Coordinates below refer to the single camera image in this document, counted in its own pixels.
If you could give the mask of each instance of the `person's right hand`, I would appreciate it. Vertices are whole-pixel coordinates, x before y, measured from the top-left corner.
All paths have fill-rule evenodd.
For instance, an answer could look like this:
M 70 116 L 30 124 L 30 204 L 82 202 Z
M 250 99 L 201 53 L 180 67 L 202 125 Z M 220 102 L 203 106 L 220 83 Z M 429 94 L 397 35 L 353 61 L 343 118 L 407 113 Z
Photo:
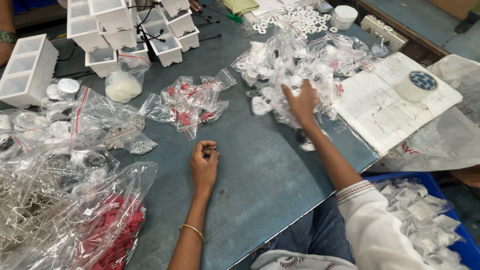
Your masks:
M 195 191 L 210 196 L 216 180 L 216 166 L 220 155 L 213 141 L 199 141 L 192 150 L 190 169 Z
M 319 99 L 316 96 L 317 91 L 312 88 L 308 79 L 303 80 L 300 94 L 297 97 L 286 85 L 282 85 L 282 90 L 290 104 L 290 111 L 299 123 L 304 126 L 313 121 L 313 109 L 317 106 Z

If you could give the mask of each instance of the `gold bangle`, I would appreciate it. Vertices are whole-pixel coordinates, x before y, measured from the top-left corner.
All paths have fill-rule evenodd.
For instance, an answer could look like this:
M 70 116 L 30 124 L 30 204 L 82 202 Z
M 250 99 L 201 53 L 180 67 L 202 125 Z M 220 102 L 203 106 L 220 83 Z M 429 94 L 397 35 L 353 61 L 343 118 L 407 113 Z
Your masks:
M 196 232 L 198 233 L 198 235 L 202 238 L 202 245 L 205 244 L 205 237 L 204 237 L 204 235 L 203 235 L 199 230 L 193 228 L 193 227 L 190 226 L 190 225 L 182 224 L 182 225 L 179 226 L 179 231 L 180 231 L 180 233 L 181 233 L 181 228 L 182 228 L 182 226 L 189 227 L 190 229 L 196 231 Z

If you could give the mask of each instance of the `green screwdriver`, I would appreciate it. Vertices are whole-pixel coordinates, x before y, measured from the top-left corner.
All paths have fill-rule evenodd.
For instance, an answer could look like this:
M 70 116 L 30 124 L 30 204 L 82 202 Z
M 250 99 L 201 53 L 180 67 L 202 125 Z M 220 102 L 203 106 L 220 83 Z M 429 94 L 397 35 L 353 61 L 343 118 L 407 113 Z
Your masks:
M 235 15 L 232 15 L 232 14 L 227 14 L 227 13 L 225 13 L 225 12 L 221 12 L 220 10 L 216 10 L 216 9 L 214 9 L 214 8 L 211 8 L 211 9 L 213 9 L 213 10 L 216 11 L 216 12 L 220 12 L 220 13 L 222 13 L 222 14 L 225 14 L 228 19 L 234 20 L 235 22 L 237 22 L 237 23 L 239 23 L 239 24 L 243 23 L 243 19 L 240 18 L 240 17 L 238 17 L 238 16 L 235 16 Z

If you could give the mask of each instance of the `blue-gray table surface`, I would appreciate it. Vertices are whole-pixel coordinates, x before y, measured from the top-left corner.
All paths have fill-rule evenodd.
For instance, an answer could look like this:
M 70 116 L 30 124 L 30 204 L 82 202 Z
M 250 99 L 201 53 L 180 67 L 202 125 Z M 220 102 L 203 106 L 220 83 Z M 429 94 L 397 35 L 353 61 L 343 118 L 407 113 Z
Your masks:
M 460 20 L 427 0 L 364 0 L 452 54 L 480 61 L 480 22 L 456 34 Z
M 216 5 L 214 1 L 205 3 Z M 250 47 L 250 41 L 266 41 L 272 35 L 272 28 L 266 35 L 246 37 L 237 23 L 212 10 L 207 9 L 204 14 L 220 19 L 221 23 L 201 27 L 199 38 L 219 33 L 223 36 L 203 41 L 199 48 L 183 53 L 180 64 L 164 68 L 155 62 L 145 74 L 142 94 L 129 103 L 139 108 L 150 92 L 158 94 L 181 75 L 193 76 L 195 83 L 200 83 L 199 76 L 215 76 L 228 68 L 238 83 L 220 93 L 219 100 L 230 102 L 228 109 L 217 122 L 199 128 L 196 140 L 189 142 L 175 127 L 147 119 L 144 133 L 158 143 L 153 151 L 142 156 L 131 155 L 124 149 L 112 151 L 121 161 L 121 167 L 135 161 L 159 164 L 157 179 L 144 199 L 146 222 L 140 231 L 138 248 L 126 267 L 129 270 L 167 268 L 179 235 L 178 226 L 184 222 L 190 206 L 193 183 L 189 157 L 199 140 L 216 141 L 220 152 L 217 181 L 205 219 L 202 269 L 228 268 L 334 190 L 316 153 L 299 149 L 292 129 L 277 123 L 272 114 L 251 113 L 245 95 L 251 88 L 230 68 Z M 194 17 L 194 22 L 202 20 Z M 51 31 L 58 32 L 64 27 L 54 27 Z M 340 33 L 357 36 L 369 47 L 374 42 L 356 25 Z M 323 35 L 309 35 L 309 39 Z M 56 47 L 60 58 L 65 58 L 72 50 L 72 42 Z M 69 61 L 57 64 L 55 75 L 82 70 L 88 69 L 84 67 L 83 51 L 77 48 Z M 82 79 L 85 85 L 105 94 L 104 79 L 96 75 Z M 0 103 L 0 109 L 10 107 Z M 376 161 L 371 150 L 352 132 L 338 126 L 339 123 L 324 117 L 323 129 L 358 172 Z

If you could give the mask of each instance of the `power socket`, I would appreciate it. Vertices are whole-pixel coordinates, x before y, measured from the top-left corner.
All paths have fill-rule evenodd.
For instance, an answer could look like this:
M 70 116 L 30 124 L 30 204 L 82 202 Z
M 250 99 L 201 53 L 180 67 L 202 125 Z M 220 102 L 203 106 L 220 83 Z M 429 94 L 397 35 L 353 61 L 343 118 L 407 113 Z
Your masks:
M 378 40 L 389 41 L 388 47 L 392 51 L 399 51 L 407 42 L 408 38 L 398 33 L 393 27 L 386 25 L 384 21 L 374 15 L 367 15 L 360 23 L 361 28 Z

